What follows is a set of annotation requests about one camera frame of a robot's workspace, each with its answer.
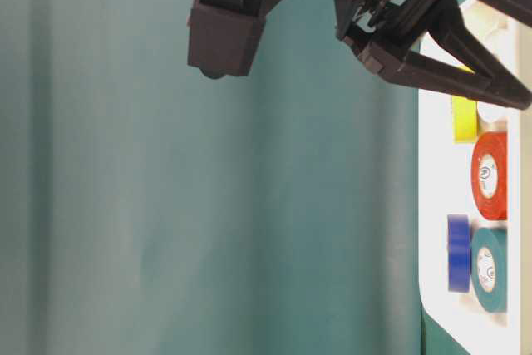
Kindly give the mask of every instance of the white tray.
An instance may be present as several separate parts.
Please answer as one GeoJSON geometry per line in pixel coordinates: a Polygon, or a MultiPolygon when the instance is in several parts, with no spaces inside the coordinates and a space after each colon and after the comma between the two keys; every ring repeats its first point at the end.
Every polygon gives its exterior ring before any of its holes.
{"type": "MultiPolygon", "coordinates": [[[[466,26],[532,88],[532,29],[476,0],[466,1],[461,9],[466,26]],[[491,33],[496,28],[500,35],[491,33]]],[[[421,52],[460,65],[428,35],[421,52]]],[[[474,145],[453,142],[450,97],[420,91],[421,301],[428,314],[473,355],[532,354],[532,111],[509,111],[508,138],[508,220],[490,222],[481,217],[471,193],[474,145]],[[507,313],[484,311],[472,285],[468,294],[447,291],[448,214],[467,214],[475,227],[508,228],[507,313]]]]}

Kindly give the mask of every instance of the yellow block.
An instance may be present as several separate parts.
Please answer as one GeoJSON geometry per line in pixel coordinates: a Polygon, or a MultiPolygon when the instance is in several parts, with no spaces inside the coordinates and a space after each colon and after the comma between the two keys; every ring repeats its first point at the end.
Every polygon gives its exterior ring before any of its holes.
{"type": "Polygon", "coordinates": [[[453,96],[452,117],[455,143],[475,143],[478,136],[476,101],[453,96]]]}

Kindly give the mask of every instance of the red tape roll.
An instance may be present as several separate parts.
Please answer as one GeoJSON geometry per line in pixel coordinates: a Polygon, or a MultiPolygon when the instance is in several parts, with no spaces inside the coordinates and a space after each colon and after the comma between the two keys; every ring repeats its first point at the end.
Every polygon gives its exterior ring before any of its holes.
{"type": "Polygon", "coordinates": [[[506,189],[507,136],[505,132],[487,132],[473,151],[471,184],[476,206],[488,220],[507,217],[506,189]]]}

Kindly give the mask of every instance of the green tape roll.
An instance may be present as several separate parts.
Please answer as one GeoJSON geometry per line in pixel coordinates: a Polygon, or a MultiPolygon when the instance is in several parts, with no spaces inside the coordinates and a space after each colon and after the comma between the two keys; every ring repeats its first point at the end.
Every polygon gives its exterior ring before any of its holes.
{"type": "Polygon", "coordinates": [[[487,312],[506,312],[506,229],[478,229],[471,249],[476,297],[487,312]]]}

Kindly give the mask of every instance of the green surface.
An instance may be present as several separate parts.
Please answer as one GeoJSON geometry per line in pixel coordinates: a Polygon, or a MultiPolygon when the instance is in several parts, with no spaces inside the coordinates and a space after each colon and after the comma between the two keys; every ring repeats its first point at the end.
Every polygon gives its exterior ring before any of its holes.
{"type": "Polygon", "coordinates": [[[469,355],[426,312],[422,314],[423,355],[469,355]]]}
{"type": "Polygon", "coordinates": [[[191,0],[0,0],[0,349],[412,354],[416,92],[287,0],[249,78],[191,0]]]}

